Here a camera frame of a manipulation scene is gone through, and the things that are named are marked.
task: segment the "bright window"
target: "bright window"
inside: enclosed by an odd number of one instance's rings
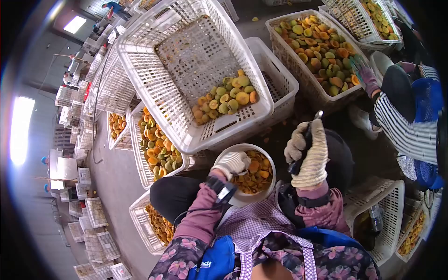
[[[14,102],[13,121],[11,123],[11,142],[9,151],[11,160],[16,165],[25,162],[28,150],[28,128],[33,112],[34,99],[17,97]]]
[[[72,19],[71,22],[69,22],[65,27],[64,30],[68,31],[70,33],[75,34],[76,31],[86,22],[85,18],[75,16],[74,19]]]

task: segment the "shoe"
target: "shoe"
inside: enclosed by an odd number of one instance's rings
[[[382,131],[381,128],[374,131],[372,129],[372,123],[369,120],[369,113],[361,110],[355,105],[349,105],[349,117],[353,125],[359,129],[362,129],[367,138],[372,141],[376,140],[378,138],[378,134]]]

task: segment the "knee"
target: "knee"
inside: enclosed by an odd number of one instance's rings
[[[152,206],[159,211],[160,207],[166,205],[167,199],[171,197],[173,177],[160,178],[151,185],[149,198]]]

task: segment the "gloved hand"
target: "gloved hand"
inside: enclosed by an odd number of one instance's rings
[[[245,152],[229,152],[210,171],[219,169],[227,177],[227,180],[231,180],[233,174],[243,175],[250,162],[251,160]]]
[[[299,188],[302,190],[312,190],[317,188],[322,181],[327,178],[327,171],[325,171],[325,167],[327,165],[328,160],[328,149],[327,149],[327,137],[325,136],[325,130],[323,129],[321,120],[314,120],[311,123],[311,135],[313,137],[313,144],[311,148],[308,150],[306,154],[306,158],[303,160],[302,166],[300,167],[299,174],[292,175],[291,185],[294,188]],[[301,123],[297,126],[297,133],[294,134],[295,137],[294,142],[299,143],[299,147],[301,147],[302,141],[297,139],[303,139],[303,143],[305,143],[305,139],[302,136],[299,136],[299,130],[305,131],[303,127],[306,127],[304,123]],[[292,148],[290,145],[289,151],[296,152],[294,156],[298,155],[297,151],[300,152],[300,156],[302,156],[302,152],[300,149]]]
[[[375,73],[359,55],[351,56],[350,62],[356,76],[366,85],[365,90],[367,95],[372,98],[373,92],[380,89],[376,81]]]
[[[412,73],[415,71],[415,64],[411,62],[400,61],[397,63],[398,66],[403,68],[406,73]]]
[[[305,133],[309,123],[310,122],[308,121],[300,123],[291,134],[291,139],[288,140],[286,148],[283,151],[284,157],[288,164],[302,158],[302,150],[306,146],[305,137],[302,133]]]

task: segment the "factory wall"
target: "factory wall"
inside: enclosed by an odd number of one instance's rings
[[[67,241],[61,235],[60,226],[73,217],[63,214],[67,211],[58,213],[51,207],[52,197],[44,191],[43,186],[46,180],[37,179],[47,177],[47,166],[40,160],[48,155],[53,143],[57,112],[57,107],[54,106],[55,95],[44,91],[38,94],[38,90],[30,86],[21,86],[20,95],[33,98],[35,104],[30,120],[26,161],[22,166],[11,166],[11,198],[41,258],[54,272],[55,277],[76,280],[78,277],[73,266],[78,265],[78,261],[72,253],[72,248],[66,246]]]
[[[50,31],[45,31],[30,46],[29,56],[25,62],[23,80],[40,85],[45,79],[44,85],[59,88],[63,84],[64,72],[67,71],[71,61],[69,57],[53,56],[53,54],[76,54],[80,48],[81,46],[74,42]]]

